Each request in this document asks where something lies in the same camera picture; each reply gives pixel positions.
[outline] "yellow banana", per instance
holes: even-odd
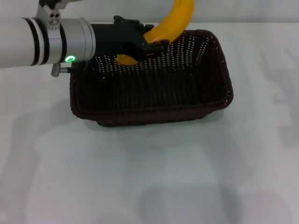
[[[186,29],[191,21],[194,12],[194,0],[174,0],[169,15],[156,27],[144,34],[148,43],[160,40],[175,41]],[[116,58],[118,64],[136,65],[138,62],[127,55],[118,55]]]

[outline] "white robotic arm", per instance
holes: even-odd
[[[62,62],[88,61],[94,56],[125,54],[137,61],[167,49],[168,40],[147,43],[153,28],[114,17],[114,24],[61,19],[60,9],[78,0],[40,0],[35,18],[0,19],[0,68],[53,64],[57,77]]]

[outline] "wicker basket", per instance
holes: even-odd
[[[229,106],[233,89],[218,39],[185,31],[168,52],[136,66],[115,56],[74,63],[71,109],[106,127],[201,119]]]

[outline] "white table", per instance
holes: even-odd
[[[0,70],[0,224],[298,224],[299,24],[194,23],[235,98],[203,120],[102,128],[69,75]]]

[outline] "white surface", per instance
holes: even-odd
[[[200,121],[102,128],[69,75],[0,70],[1,224],[298,224],[299,24],[198,23],[235,98]]]
[[[93,22],[112,21],[114,15],[159,22],[174,0],[82,0],[70,3],[64,18],[85,17]],[[194,22],[296,21],[298,0],[195,0]],[[0,17],[32,17],[38,0],[0,0]]]

